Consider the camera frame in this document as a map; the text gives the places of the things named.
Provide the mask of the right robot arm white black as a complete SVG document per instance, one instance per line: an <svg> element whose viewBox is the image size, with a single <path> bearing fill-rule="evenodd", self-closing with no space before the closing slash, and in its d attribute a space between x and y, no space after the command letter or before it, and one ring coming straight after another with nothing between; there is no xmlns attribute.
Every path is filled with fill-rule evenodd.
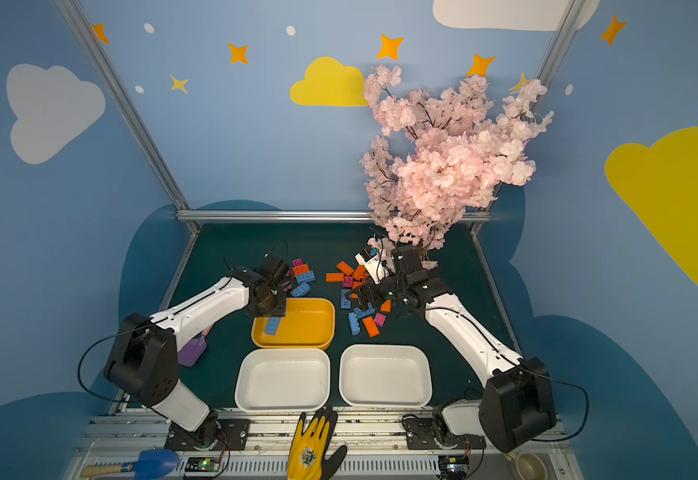
<svg viewBox="0 0 698 480"><path fill-rule="evenodd" d="M351 290L358 306L400 302L437 329L466 360L483 386L480 426L499 451L508 453L557 424L546 365L523 358L499 341L441 278L423 267L415 247L391 249L387 258L367 247L355 260L369 275Z"/></svg>

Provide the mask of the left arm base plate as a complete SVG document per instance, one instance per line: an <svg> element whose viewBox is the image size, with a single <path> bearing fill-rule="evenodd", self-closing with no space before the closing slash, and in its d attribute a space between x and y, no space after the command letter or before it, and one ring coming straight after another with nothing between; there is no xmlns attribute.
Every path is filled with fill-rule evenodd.
<svg viewBox="0 0 698 480"><path fill-rule="evenodd" d="M231 451L245 449L251 421L245 418L210 418L190 432L175 423L169 427L164 447L175 452Z"/></svg>

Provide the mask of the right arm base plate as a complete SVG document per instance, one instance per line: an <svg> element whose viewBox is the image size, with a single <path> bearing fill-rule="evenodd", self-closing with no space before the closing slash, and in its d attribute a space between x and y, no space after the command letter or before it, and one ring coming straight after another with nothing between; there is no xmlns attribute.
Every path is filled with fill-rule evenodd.
<svg viewBox="0 0 698 480"><path fill-rule="evenodd" d="M407 414L401 426L408 450L482 450L486 440L480 435L457 435L451 432L442 417L418 417Z"/></svg>

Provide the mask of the orange lego brick cluster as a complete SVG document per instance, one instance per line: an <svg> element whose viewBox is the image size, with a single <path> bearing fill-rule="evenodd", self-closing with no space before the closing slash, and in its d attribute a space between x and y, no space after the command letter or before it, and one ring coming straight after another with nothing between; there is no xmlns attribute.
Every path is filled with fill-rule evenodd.
<svg viewBox="0 0 698 480"><path fill-rule="evenodd" d="M304 273L309 272L309 271L310 271L310 268L309 268L309 266L308 266L307 264L302 264L302 265L295 266L295 267L292 269L292 271L293 271L293 273L294 273L296 276L298 276L298 275L302 275L302 274L304 274Z"/></svg>

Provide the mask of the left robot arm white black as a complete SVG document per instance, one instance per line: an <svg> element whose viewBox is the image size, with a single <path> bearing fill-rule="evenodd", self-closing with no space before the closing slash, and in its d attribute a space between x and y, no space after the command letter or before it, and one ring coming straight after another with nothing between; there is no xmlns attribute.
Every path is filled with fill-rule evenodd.
<svg viewBox="0 0 698 480"><path fill-rule="evenodd" d="M291 268L267 255L261 266L237 268L188 300L148 317L125 318L103 368L104 377L143 406L187 432L211 422L210 407L180 380L178 352L224 317L285 314Z"/></svg>

